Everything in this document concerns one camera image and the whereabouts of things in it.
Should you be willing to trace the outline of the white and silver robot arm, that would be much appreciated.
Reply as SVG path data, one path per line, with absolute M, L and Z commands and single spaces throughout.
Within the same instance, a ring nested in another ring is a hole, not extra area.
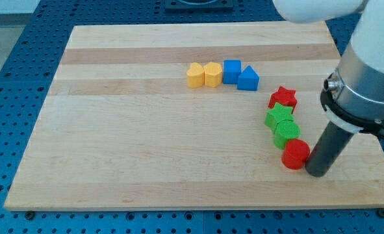
M 384 138 L 384 0 L 273 1 L 287 21 L 312 23 L 354 13 L 361 17 L 324 88 L 329 119 L 352 133 Z

